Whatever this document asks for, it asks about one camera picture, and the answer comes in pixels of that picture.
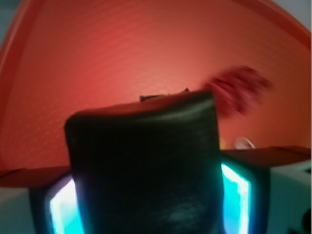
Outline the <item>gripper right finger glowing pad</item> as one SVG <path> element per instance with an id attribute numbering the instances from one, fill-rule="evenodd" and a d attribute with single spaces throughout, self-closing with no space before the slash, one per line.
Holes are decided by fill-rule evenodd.
<path id="1" fill-rule="evenodd" d="M 311 233 L 312 156 L 309 148 L 224 150 L 222 154 L 226 233 Z"/>

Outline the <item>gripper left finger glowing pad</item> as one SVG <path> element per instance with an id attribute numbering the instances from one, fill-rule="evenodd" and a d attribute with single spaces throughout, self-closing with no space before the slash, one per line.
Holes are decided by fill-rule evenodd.
<path id="1" fill-rule="evenodd" d="M 69 166 L 1 170 L 2 234 L 82 234 Z"/>

